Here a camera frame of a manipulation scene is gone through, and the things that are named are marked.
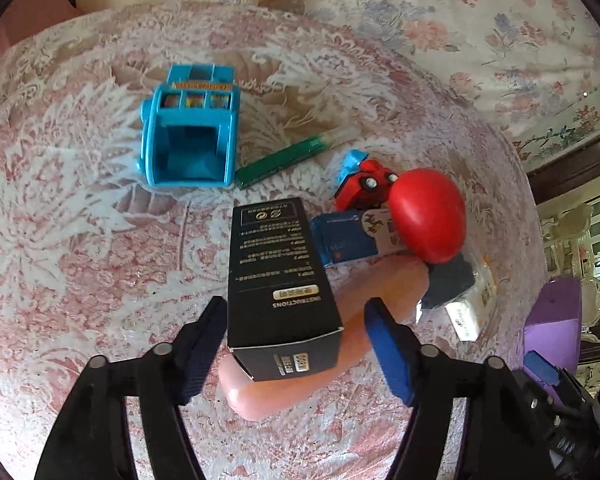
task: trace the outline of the floral tablecloth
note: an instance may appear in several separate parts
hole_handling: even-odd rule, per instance
[[[600,30],[580,0],[223,0],[305,14],[400,52],[512,141],[600,84]],[[566,153],[578,139],[565,142]],[[539,146],[520,150],[542,166]]]
[[[146,188],[134,170],[139,104],[171,64],[192,62],[235,67],[241,161],[353,121],[363,134],[352,146],[387,166],[451,176],[499,283],[497,312],[474,344],[458,342],[444,312],[416,331],[451,355],[520,364],[520,329],[546,278],[538,218],[515,150],[473,108],[378,43],[297,15],[207,4],[90,14],[0,60],[0,459],[18,480],[32,478],[90,356],[138,356],[226,294],[233,206],[296,195],[310,214],[331,208],[351,146],[244,191]],[[333,269],[334,288],[355,271]],[[258,423],[229,409],[213,368],[183,414],[210,479],[371,480],[409,411],[370,354]],[[129,417],[150,478],[137,405]],[[457,450],[456,432],[443,472]]]

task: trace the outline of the red egg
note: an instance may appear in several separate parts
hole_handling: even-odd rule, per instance
[[[464,199],[445,174],[427,168],[401,174],[389,192],[389,209],[403,243],[424,262],[443,264],[460,252]]]

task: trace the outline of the purple box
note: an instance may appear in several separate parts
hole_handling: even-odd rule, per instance
[[[546,283],[525,323],[525,354],[532,350],[557,368],[575,375],[582,331],[582,288],[570,276]],[[547,392],[552,389],[528,368],[525,371]]]

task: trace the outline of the round table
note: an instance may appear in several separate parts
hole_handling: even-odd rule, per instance
[[[247,190],[147,189],[135,170],[139,104],[176,63],[235,67],[241,164],[340,124],[357,123],[362,134]],[[546,279],[525,174],[500,134],[413,63],[299,16],[194,3],[90,14],[12,48],[0,61],[0,459],[8,471],[32,478],[90,356],[138,356],[196,319],[212,295],[226,296],[233,206],[300,196],[309,215],[329,210],[352,147],[397,171],[448,174],[498,282],[497,312],[476,343],[459,342],[443,310],[417,325],[420,339],[453,356],[497,353],[519,365],[520,329]],[[331,270],[334,288],[350,269]],[[138,406],[128,412],[147,478]],[[213,368],[183,414],[210,479],[376,479],[409,410],[369,354],[258,423],[229,409]]]

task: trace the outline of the blue and white package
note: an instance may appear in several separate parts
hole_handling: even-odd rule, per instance
[[[388,209],[326,213],[310,224],[325,267],[405,249]]]

